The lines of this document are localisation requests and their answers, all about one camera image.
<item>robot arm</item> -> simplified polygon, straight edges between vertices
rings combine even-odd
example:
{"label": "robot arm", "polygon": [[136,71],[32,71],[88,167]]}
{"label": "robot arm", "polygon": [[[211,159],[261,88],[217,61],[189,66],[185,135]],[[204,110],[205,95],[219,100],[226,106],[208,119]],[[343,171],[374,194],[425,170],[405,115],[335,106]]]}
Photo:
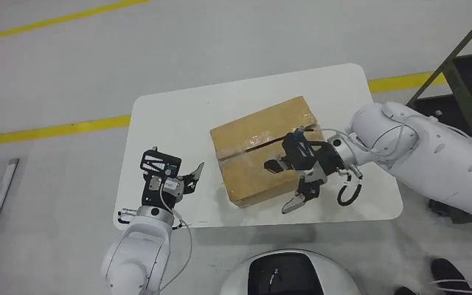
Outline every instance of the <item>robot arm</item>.
{"label": "robot arm", "polygon": [[[345,133],[338,132],[327,140],[329,146],[303,153],[311,169],[291,161],[292,155],[299,153],[299,147],[307,143],[302,135],[304,131],[299,128],[289,133],[284,142],[295,140],[298,145],[283,142],[286,156],[267,161],[265,168],[273,173],[293,169],[301,179],[307,179],[308,174],[314,172],[310,182],[319,185],[326,183],[327,176],[334,172],[347,174],[348,181],[352,173],[359,183],[354,195],[348,202],[342,202],[340,195],[344,186],[338,196],[339,204],[346,206],[360,194],[363,175],[359,167],[374,162],[416,192],[472,213],[469,196],[472,141],[434,117],[425,117],[398,103],[367,105],[354,114]],[[300,189],[310,182],[299,183],[294,198],[282,208],[282,213],[293,211],[313,198],[301,194]],[[318,194],[319,187],[312,195],[318,197]]]}
{"label": "robot arm", "polygon": [[118,221],[129,224],[105,256],[102,275],[116,295],[160,293],[170,256],[173,207],[195,191],[204,163],[187,176],[178,176],[181,160],[152,150],[144,152],[141,169],[145,188],[138,210],[123,209]]}

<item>white table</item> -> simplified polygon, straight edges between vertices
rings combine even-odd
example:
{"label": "white table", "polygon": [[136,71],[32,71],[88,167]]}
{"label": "white table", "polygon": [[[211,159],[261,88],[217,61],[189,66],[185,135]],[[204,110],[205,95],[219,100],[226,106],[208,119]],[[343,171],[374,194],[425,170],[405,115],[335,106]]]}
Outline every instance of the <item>white table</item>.
{"label": "white table", "polygon": [[372,103],[364,70],[355,64],[140,97],[131,115],[115,204],[115,226],[125,228],[117,222],[117,211],[123,207],[137,209],[141,204],[145,182],[139,163],[142,153],[154,145],[159,151],[182,159],[181,175],[205,162],[196,191],[176,204],[176,210],[191,227],[376,221],[399,216],[403,203],[396,180],[373,163],[361,167],[363,188],[351,206],[341,207],[336,202],[344,181],[338,175],[328,178],[319,198],[287,215],[280,210],[292,192],[246,209],[229,202],[209,131],[299,95],[305,98],[322,128],[344,129],[357,109]]}

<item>brown cardboard box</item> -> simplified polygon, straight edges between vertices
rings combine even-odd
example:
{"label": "brown cardboard box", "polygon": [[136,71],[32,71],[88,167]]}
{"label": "brown cardboard box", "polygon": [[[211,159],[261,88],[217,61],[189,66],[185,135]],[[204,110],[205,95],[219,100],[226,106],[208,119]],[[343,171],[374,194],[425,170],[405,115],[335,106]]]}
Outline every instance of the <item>brown cardboard box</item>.
{"label": "brown cardboard box", "polygon": [[[299,126],[316,123],[305,99],[296,97],[212,129],[229,200],[239,207],[247,207],[294,191],[298,184],[296,172],[272,174],[264,169],[265,161],[285,154],[281,141],[246,150],[283,137]],[[305,136],[308,140],[324,140],[321,132],[307,132]]]}

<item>black shoe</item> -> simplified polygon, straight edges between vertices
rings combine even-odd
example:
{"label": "black shoe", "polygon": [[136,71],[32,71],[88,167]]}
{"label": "black shoe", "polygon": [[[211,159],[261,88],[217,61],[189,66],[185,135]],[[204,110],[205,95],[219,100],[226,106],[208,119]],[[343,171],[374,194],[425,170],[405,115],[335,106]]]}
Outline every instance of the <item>black shoe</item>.
{"label": "black shoe", "polygon": [[400,287],[396,290],[395,295],[416,295],[416,293],[413,293],[413,291],[407,287]]}
{"label": "black shoe", "polygon": [[[431,262],[431,273],[434,280],[465,280],[460,271],[444,258],[437,258]],[[466,282],[439,282],[440,288],[461,291],[472,291]],[[463,293],[444,291],[447,295],[462,295]]]}

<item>gray floor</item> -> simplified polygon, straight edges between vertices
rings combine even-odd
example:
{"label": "gray floor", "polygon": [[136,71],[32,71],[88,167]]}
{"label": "gray floor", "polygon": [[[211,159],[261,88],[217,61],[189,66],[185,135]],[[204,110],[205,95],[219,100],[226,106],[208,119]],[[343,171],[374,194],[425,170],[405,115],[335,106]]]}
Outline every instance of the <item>gray floor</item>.
{"label": "gray floor", "polygon": [[[0,1],[0,30],[98,3],[111,1]],[[143,94],[344,62],[369,79],[431,71],[472,28],[471,11],[467,0],[152,0],[0,38],[0,132],[129,114]],[[412,92],[373,97],[405,102]],[[0,214],[2,294],[110,293],[99,272],[120,235],[111,216],[126,134],[0,146],[0,167],[21,158]],[[393,221],[195,230],[188,269],[163,294],[213,294],[233,266],[280,248],[333,258],[363,294],[396,285],[433,294],[433,256],[472,277],[472,225],[452,225],[400,189],[404,210]],[[172,244],[167,277],[186,259],[187,233]]]}
{"label": "gray floor", "polygon": [[[120,128],[2,145],[2,159],[21,156],[0,214],[3,294],[109,294],[99,271],[107,246],[119,237],[111,216],[126,133]],[[192,260],[163,294],[213,294],[232,267],[281,248],[333,258],[363,294],[390,294],[400,284],[431,294],[428,261],[434,256],[472,276],[472,224],[438,218],[425,210],[425,198],[401,184],[400,190],[404,210],[393,221],[193,230]],[[172,245],[167,277],[186,259],[187,232],[175,232]]]}

